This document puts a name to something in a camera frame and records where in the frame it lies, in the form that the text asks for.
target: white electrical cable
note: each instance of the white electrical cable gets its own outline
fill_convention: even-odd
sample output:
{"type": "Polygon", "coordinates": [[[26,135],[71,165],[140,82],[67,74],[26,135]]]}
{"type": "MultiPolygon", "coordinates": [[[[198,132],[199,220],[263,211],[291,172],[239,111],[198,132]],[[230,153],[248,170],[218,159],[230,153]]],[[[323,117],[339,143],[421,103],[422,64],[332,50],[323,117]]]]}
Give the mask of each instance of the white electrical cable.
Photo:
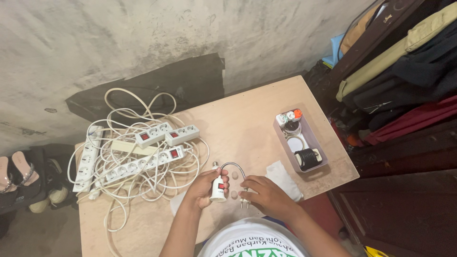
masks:
{"type": "MultiPolygon", "coordinates": [[[[90,126],[87,129],[86,133],[86,142],[81,144],[72,154],[70,158],[70,163],[75,157],[75,154],[77,151],[81,149],[81,147],[84,147],[85,145],[92,145],[93,147],[97,148],[100,150],[100,154],[97,156],[97,158],[94,161],[94,166],[91,170],[91,173],[94,177],[94,180],[91,183],[88,183],[89,180],[87,180],[87,185],[81,189],[79,193],[76,194],[76,196],[79,196],[84,190],[87,188],[90,188],[92,185],[97,185],[94,187],[93,191],[79,197],[77,203],[79,203],[82,199],[88,197],[89,195],[96,193],[98,191],[103,192],[104,194],[110,196],[112,198],[112,201],[110,203],[110,206],[108,208],[108,211],[105,215],[105,218],[103,220],[103,225],[106,229],[106,236],[107,239],[109,239],[109,233],[117,232],[120,231],[126,224],[128,220],[128,212],[126,209],[126,205],[130,203],[130,200],[136,197],[141,197],[142,199],[148,201],[148,202],[155,202],[161,198],[164,198],[166,200],[170,200],[170,195],[166,194],[167,189],[174,189],[174,193],[172,196],[176,196],[178,194],[178,189],[184,188],[189,186],[191,183],[194,182],[198,174],[200,173],[201,169],[203,166],[208,162],[209,159],[209,153],[210,149],[208,144],[202,139],[199,138],[200,141],[202,141],[207,148],[207,156],[204,159],[203,162],[200,162],[200,150],[194,142],[185,142],[186,148],[184,149],[184,153],[188,153],[189,158],[183,158],[180,159],[179,161],[173,161],[173,162],[168,162],[166,165],[159,165],[159,152],[164,151],[169,149],[170,147],[166,144],[166,142],[163,140],[162,142],[157,142],[157,149],[153,154],[150,154],[148,158],[146,158],[146,163],[150,163],[151,161],[155,161],[155,166],[153,169],[146,169],[146,165],[141,167],[139,171],[132,176],[126,177],[122,181],[115,181],[115,182],[108,182],[106,180],[106,176],[110,174],[113,170],[115,170],[117,167],[120,165],[123,165],[125,163],[138,160],[140,158],[143,158],[143,156],[139,156],[137,154],[133,153],[133,150],[135,147],[137,147],[136,140],[135,140],[135,134],[139,133],[141,131],[145,131],[157,124],[163,123],[164,121],[162,120],[157,120],[154,119],[154,115],[158,116],[163,116],[164,118],[168,119],[169,122],[174,124],[176,128],[181,127],[181,125],[184,127],[185,124],[182,120],[180,120],[178,117],[172,115],[172,113],[176,110],[176,99],[169,93],[159,93],[157,94],[152,101],[149,103],[149,105],[146,105],[138,96],[133,94],[132,92],[122,89],[122,88],[112,88],[108,90],[105,94],[105,102],[106,104],[112,109],[112,111],[108,114],[106,119],[101,119],[97,120],[95,122],[92,122],[90,126]],[[130,94],[131,96],[135,97],[142,105],[145,107],[145,112],[143,115],[140,115],[136,113],[134,110],[129,109],[129,108],[119,108],[115,109],[108,101],[108,95],[112,91],[123,91],[125,93],[130,94]],[[168,113],[168,114],[163,114],[163,113],[153,113],[151,112],[151,106],[153,105],[154,101],[161,95],[167,95],[170,96],[173,99],[174,107],[173,110],[168,113]],[[138,118],[138,119],[145,119],[148,122],[136,122],[130,126],[122,124],[120,122],[114,121],[112,119],[112,115],[114,113],[118,113],[120,115],[123,115],[128,118],[138,118]],[[108,128],[103,128],[103,129],[98,129],[94,132],[89,133],[89,129],[91,126],[100,123],[100,122],[106,122],[108,128]],[[117,124],[119,126],[122,126],[124,128],[114,128],[113,124],[117,124]],[[92,139],[91,135],[95,132],[100,132],[100,131],[107,131],[109,133],[105,133],[104,138],[100,139],[92,139]],[[100,146],[97,146],[94,144],[94,141],[97,140],[103,140],[103,144],[100,146]],[[111,144],[113,143],[114,140],[120,140],[120,141],[133,141],[133,147],[129,152],[122,152],[118,150],[113,150],[111,148],[111,144]],[[184,185],[178,185],[178,182],[176,180],[175,176],[190,176],[191,180],[184,184],[184,185]],[[167,178],[171,179],[172,185],[168,184],[169,182],[167,181],[167,178]],[[121,195],[120,192],[124,190],[126,192],[125,195],[121,195]],[[108,220],[110,214],[115,211],[116,209],[122,209],[122,212],[124,213],[124,222],[123,224],[116,229],[111,229],[109,228],[108,220]]],[[[82,182],[75,182],[70,178],[70,165],[67,170],[67,175],[68,179],[72,183],[82,183],[82,182]]],[[[119,255],[114,251],[112,245],[110,244],[110,241],[108,240],[108,248],[110,249],[111,253],[119,257],[119,255]]]]}

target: table surface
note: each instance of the table surface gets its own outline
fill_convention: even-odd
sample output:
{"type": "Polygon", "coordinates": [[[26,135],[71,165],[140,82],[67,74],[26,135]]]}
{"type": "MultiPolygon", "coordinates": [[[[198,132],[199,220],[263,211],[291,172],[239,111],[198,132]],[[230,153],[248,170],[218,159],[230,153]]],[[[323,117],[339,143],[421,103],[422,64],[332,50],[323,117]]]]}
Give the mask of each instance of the table surface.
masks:
{"type": "MultiPolygon", "coordinates": [[[[232,161],[239,164],[246,175],[266,174],[266,167],[281,160],[298,185],[304,198],[324,193],[359,177],[341,142],[301,76],[296,76],[237,95],[229,96],[176,114],[186,124],[200,129],[200,136],[209,144],[211,154],[203,170],[210,170],[213,161],[220,165],[232,161]],[[296,173],[273,129],[275,116],[299,108],[309,122],[329,164],[313,171],[296,173]]],[[[205,146],[199,148],[206,153],[205,146]]],[[[76,155],[79,163],[80,154],[76,155]]],[[[234,166],[225,169],[238,171],[234,166]]],[[[231,178],[230,190],[241,190],[231,178]]],[[[103,219],[111,198],[102,194],[95,201],[85,198],[80,203],[81,244],[83,256],[112,256],[107,246],[103,219]]],[[[230,196],[225,203],[213,203],[203,210],[198,228],[199,243],[224,226],[246,217],[264,216],[251,205],[241,209],[239,198],[230,196]]],[[[122,209],[114,211],[111,228],[124,221],[122,209]]],[[[128,221],[119,232],[110,233],[120,256],[158,256],[173,221],[169,201],[161,198],[147,202],[140,197],[131,201],[128,221]]]]}

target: concrete wall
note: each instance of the concrete wall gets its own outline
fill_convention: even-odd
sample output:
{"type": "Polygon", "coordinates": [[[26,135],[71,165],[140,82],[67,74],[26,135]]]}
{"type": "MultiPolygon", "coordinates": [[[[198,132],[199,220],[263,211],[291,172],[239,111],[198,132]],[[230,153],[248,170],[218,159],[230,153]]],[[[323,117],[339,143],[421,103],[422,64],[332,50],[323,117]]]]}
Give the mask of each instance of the concrete wall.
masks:
{"type": "Polygon", "coordinates": [[[309,69],[370,2],[1,1],[0,153],[83,140],[65,99],[189,57],[225,58],[226,94],[309,69]]]}

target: person's left hand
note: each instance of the person's left hand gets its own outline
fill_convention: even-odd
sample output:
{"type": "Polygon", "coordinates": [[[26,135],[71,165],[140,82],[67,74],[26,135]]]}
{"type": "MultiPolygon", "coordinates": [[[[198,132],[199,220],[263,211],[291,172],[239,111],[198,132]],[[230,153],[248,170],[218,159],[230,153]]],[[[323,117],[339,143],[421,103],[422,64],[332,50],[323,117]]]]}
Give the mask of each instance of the person's left hand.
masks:
{"type": "Polygon", "coordinates": [[[221,168],[202,172],[187,190],[183,202],[195,202],[200,209],[208,207],[211,204],[209,198],[212,194],[211,187],[213,186],[213,180],[219,175],[222,175],[222,180],[224,181],[224,194],[229,192],[230,184],[229,177],[227,176],[228,174],[229,172],[227,170],[221,170],[221,168]]]}

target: sandal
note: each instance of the sandal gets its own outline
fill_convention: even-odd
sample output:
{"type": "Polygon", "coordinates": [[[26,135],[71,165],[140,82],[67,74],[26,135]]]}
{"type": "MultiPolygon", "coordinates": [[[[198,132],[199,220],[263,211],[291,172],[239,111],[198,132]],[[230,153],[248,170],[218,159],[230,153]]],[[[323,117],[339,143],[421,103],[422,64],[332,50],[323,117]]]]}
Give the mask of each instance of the sandal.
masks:
{"type": "Polygon", "coordinates": [[[0,193],[13,192],[17,189],[16,185],[13,184],[13,174],[8,172],[8,157],[0,157],[0,193]]]}
{"type": "Polygon", "coordinates": [[[35,166],[23,152],[14,153],[11,159],[23,177],[22,182],[18,186],[30,186],[39,179],[40,175],[36,172],[35,166]]]}

